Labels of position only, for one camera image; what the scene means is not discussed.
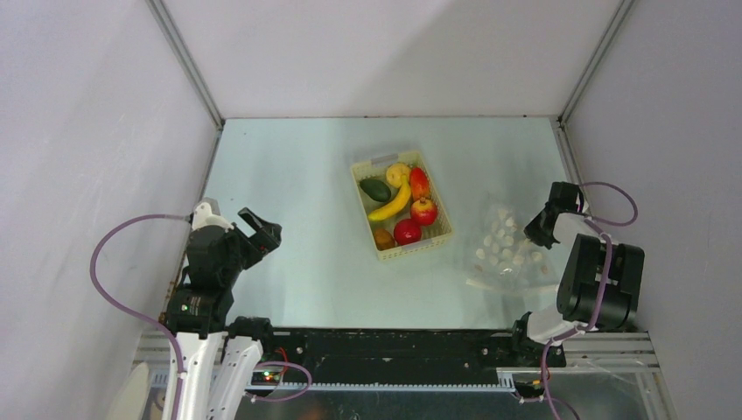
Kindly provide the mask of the clear dotted zip bag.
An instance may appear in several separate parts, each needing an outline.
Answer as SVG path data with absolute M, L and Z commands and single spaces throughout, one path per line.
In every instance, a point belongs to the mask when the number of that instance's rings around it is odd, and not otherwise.
M 513 298 L 557 292 L 558 278 L 551 260 L 522 228 L 516 209 L 488 194 L 467 231 L 465 284 Z

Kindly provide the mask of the red apple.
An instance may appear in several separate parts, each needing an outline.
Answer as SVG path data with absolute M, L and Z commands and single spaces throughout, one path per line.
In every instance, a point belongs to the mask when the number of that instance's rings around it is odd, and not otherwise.
M 416 221 L 408 218 L 399 220 L 395 224 L 393 236 L 399 246 L 404 246 L 419 242 L 422 239 L 423 232 Z

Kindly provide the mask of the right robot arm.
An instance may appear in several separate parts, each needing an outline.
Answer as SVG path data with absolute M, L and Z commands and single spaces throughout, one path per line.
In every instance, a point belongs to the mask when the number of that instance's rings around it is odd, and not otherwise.
M 633 198 L 613 184 L 607 188 L 627 199 L 626 221 L 589 213 L 584 186 L 555 182 L 542 211 L 524 234 L 543 249 L 564 245 L 570 251 L 556 289 L 556 302 L 516 320 L 508 351 L 514 362 L 530 366 L 567 339 L 593 331 L 621 330 L 637 312 L 645 261 L 642 248 L 615 241 L 606 228 L 624 228 L 639 212 Z

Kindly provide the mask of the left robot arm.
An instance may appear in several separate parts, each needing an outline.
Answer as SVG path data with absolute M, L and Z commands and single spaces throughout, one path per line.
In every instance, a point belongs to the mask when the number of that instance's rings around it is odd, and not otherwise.
M 282 228 L 248 208 L 243 233 L 205 201 L 192 214 L 186 266 L 167 305 L 164 325 L 173 336 L 171 378 L 164 403 L 173 419 L 232 419 L 254 369 L 273 360 L 277 342 L 268 318 L 227 322 L 240 274 L 282 242 Z

